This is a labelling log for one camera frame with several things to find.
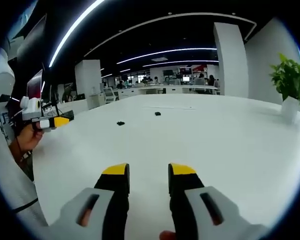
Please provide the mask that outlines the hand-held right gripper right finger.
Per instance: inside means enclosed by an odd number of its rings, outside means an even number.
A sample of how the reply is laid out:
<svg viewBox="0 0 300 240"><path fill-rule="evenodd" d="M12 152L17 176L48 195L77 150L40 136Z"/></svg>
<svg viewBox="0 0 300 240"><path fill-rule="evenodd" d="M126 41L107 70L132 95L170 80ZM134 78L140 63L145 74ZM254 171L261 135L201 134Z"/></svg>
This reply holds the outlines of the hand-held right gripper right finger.
<svg viewBox="0 0 300 240"><path fill-rule="evenodd" d="M212 186L204 186L196 171L168 164L168 193L178 240L263 240L268 229L245 220L238 206Z"/></svg>

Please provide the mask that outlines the person's left hand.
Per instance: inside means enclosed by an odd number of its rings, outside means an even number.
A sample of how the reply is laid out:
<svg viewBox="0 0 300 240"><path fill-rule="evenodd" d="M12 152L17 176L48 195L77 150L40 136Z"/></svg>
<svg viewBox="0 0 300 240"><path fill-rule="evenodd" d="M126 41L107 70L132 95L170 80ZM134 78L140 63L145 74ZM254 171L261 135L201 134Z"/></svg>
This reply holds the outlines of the person's left hand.
<svg viewBox="0 0 300 240"><path fill-rule="evenodd" d="M32 124L25 126L16 137L18 146L22 152L32 151L40 142L44 132L33 127Z"/></svg>

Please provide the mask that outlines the person's right hand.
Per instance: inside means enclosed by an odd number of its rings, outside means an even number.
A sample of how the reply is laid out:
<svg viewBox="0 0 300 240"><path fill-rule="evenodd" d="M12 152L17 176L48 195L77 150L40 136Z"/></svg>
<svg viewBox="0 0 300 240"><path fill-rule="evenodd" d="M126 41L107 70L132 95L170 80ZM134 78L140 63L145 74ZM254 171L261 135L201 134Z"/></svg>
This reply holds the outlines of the person's right hand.
<svg viewBox="0 0 300 240"><path fill-rule="evenodd" d="M159 234L160 240L176 240L176 233L168 230L164 230Z"/></svg>

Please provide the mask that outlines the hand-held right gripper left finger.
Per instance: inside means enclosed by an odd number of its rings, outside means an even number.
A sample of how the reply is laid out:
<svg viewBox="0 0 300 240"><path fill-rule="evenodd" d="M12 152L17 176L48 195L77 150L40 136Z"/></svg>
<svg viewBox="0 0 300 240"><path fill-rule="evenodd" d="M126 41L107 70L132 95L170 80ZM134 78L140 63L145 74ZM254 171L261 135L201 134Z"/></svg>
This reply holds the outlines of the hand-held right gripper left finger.
<svg viewBox="0 0 300 240"><path fill-rule="evenodd" d="M106 168L93 188L85 188L61 208L49 227L52 239L123 240L129 194L129 164Z"/></svg>

